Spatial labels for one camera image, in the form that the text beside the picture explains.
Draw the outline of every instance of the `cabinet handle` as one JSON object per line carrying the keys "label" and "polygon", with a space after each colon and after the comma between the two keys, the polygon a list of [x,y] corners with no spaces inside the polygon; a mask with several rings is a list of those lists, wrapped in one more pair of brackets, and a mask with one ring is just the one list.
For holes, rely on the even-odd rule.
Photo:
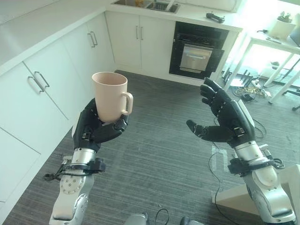
{"label": "cabinet handle", "polygon": [[93,43],[93,46],[91,46],[91,47],[94,48],[95,47],[94,39],[93,39],[93,37],[92,37],[92,35],[90,33],[88,33],[88,36],[90,36],[90,38],[92,40],[92,43]]}
{"label": "cabinet handle", "polygon": [[93,31],[91,31],[90,33],[93,34],[93,36],[94,36],[94,39],[95,39],[95,42],[96,42],[95,45],[98,45],[95,33]]}
{"label": "cabinet handle", "polygon": [[143,41],[143,27],[141,27],[141,40]]}
{"label": "cabinet handle", "polygon": [[137,35],[137,29],[138,29],[139,26],[135,26],[135,35],[136,35],[136,40],[139,39],[138,35]]}
{"label": "cabinet handle", "polygon": [[48,82],[46,81],[46,79],[43,77],[43,75],[40,73],[40,72],[38,72],[38,71],[35,71],[34,72],[34,77],[35,77],[35,79],[36,79],[36,76],[35,76],[35,74],[39,74],[42,78],[43,78],[43,80],[45,81],[45,83],[46,83],[46,86],[45,86],[45,88],[50,88],[50,85],[48,84]]}
{"label": "cabinet handle", "polygon": [[39,93],[41,93],[41,92],[44,92],[44,89],[43,89],[43,87],[42,87],[42,85],[33,77],[33,76],[29,76],[29,77],[27,77],[27,79],[29,80],[29,79],[32,79],[32,80],[34,80],[34,82],[39,86],[39,88],[41,89],[40,91],[38,91],[38,94]]}

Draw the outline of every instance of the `white cabinet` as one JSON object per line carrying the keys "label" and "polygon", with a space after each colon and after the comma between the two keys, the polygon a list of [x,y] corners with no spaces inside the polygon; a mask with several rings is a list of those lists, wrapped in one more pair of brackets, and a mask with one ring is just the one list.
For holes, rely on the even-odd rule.
{"label": "white cabinet", "polygon": [[62,41],[89,99],[92,99],[95,95],[91,76],[96,72],[115,70],[104,13],[66,34]]}
{"label": "white cabinet", "polygon": [[139,16],[106,12],[107,26],[117,64],[141,67],[141,32]]}
{"label": "white cabinet", "polygon": [[0,140],[0,202],[6,202],[40,154],[1,128]]}
{"label": "white cabinet", "polygon": [[72,125],[90,99],[62,41],[48,45],[24,63]]}
{"label": "white cabinet", "polygon": [[[3,74],[0,77],[0,127],[37,152],[50,155],[70,126],[41,90],[23,63]],[[1,153],[5,150],[15,151],[2,148]]]}
{"label": "white cabinet", "polygon": [[145,75],[169,74],[175,21],[106,12],[115,62]]}
{"label": "white cabinet", "polygon": [[140,16],[142,69],[146,75],[169,74],[175,21]]}

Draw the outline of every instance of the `oven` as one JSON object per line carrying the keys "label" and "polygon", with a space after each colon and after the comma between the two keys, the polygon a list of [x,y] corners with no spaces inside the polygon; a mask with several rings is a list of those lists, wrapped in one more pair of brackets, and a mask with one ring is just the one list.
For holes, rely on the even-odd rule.
{"label": "oven", "polygon": [[222,58],[228,31],[176,22],[170,74],[204,79],[215,72]]}

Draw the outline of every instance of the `robotic arm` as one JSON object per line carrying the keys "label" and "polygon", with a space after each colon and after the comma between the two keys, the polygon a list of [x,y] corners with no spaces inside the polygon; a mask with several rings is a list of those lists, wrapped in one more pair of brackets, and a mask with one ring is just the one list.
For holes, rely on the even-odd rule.
{"label": "robotic arm", "polygon": [[[122,115],[115,123],[104,124],[97,114],[95,99],[92,99],[73,126],[73,156],[64,157],[59,171],[46,176],[60,180],[60,193],[54,204],[50,225],[80,225],[87,208],[89,192],[94,184],[93,173],[105,171],[105,164],[96,158],[101,143],[114,139],[125,131],[128,116]],[[131,217],[146,221],[143,214]]]}
{"label": "robotic arm", "polygon": [[262,154],[268,145],[257,145],[254,122],[245,105],[241,100],[232,100],[214,81],[206,78],[204,84],[200,87],[202,102],[210,106],[219,126],[203,127],[188,120],[188,127],[206,141],[225,142],[235,149],[238,158],[232,159],[228,168],[243,177],[266,224],[296,225],[291,201],[275,170],[276,164],[270,153],[266,157]]}

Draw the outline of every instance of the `ceramic mug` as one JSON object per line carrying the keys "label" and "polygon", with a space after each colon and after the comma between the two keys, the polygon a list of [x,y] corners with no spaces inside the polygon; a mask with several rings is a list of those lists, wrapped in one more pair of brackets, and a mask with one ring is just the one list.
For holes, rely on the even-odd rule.
{"label": "ceramic mug", "polygon": [[95,73],[95,101],[99,118],[103,122],[115,122],[122,114],[132,112],[133,96],[127,92],[127,78],[112,72]]}

